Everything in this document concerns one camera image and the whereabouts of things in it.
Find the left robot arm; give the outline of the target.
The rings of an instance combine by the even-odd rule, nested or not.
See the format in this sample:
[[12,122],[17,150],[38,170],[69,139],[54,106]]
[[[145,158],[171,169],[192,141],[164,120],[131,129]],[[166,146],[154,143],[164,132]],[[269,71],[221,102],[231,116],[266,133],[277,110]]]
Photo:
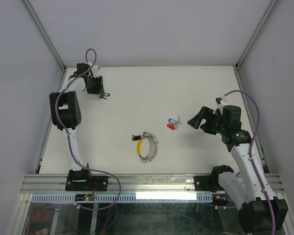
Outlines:
[[86,91],[87,94],[103,99],[110,96],[104,91],[103,77],[98,74],[98,66],[92,66],[90,62],[78,63],[67,84],[61,90],[49,94],[51,120],[65,140],[70,170],[73,171],[88,166],[80,154],[77,140],[77,127],[82,121],[77,91]]

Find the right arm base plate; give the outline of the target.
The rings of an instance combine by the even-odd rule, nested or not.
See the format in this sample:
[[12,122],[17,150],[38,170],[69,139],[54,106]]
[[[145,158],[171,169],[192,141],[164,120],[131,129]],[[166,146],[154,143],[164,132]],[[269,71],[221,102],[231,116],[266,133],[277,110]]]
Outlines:
[[209,191],[217,192],[224,191],[224,189],[219,185],[218,177],[213,175],[197,175],[194,177],[195,191]]

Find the large steel keyring yellow handle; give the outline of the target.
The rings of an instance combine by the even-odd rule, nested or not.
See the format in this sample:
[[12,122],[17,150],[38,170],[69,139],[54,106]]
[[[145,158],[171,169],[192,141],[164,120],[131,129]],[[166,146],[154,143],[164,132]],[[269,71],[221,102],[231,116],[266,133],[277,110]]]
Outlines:
[[155,136],[142,136],[138,140],[136,152],[142,163],[151,162],[158,152],[158,140]]

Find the black key tag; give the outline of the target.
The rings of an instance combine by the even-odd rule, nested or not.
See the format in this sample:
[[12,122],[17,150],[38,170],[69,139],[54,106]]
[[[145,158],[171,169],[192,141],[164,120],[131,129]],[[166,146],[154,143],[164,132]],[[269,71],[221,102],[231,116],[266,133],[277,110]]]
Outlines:
[[139,140],[142,139],[142,136],[133,136],[131,139],[132,139],[133,141],[139,141]]

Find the red key tag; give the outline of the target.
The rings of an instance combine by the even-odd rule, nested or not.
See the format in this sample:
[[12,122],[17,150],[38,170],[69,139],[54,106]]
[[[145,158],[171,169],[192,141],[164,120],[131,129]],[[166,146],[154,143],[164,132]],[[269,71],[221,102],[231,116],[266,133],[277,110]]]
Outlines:
[[167,127],[170,128],[170,129],[172,129],[172,130],[175,130],[175,126],[172,125],[172,124],[169,124],[169,123],[168,123],[168,124],[167,124]]

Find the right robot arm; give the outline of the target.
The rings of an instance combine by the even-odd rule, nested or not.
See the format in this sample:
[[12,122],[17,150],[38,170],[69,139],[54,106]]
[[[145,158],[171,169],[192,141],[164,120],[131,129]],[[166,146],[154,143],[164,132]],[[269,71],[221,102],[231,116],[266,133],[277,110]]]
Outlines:
[[235,160],[242,182],[226,165],[213,168],[209,178],[210,191],[223,188],[238,209],[238,219],[245,233],[271,232],[282,229],[288,212],[286,200],[279,199],[255,162],[252,138],[242,129],[241,108],[226,105],[222,110],[203,106],[187,122],[194,129],[211,135],[220,134],[221,141]]

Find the blue key tag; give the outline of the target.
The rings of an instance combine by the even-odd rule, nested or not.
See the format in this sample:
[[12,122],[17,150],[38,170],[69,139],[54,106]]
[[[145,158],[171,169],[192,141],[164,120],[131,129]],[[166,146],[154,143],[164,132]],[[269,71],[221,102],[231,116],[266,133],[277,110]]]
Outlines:
[[168,122],[171,124],[177,124],[177,121],[172,118],[168,119]]

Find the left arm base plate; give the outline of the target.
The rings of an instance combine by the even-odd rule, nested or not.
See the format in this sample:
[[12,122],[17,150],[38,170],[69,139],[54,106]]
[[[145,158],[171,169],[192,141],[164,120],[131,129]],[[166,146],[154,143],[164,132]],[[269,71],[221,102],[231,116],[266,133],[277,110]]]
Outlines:
[[68,177],[65,191],[107,191],[107,176]]

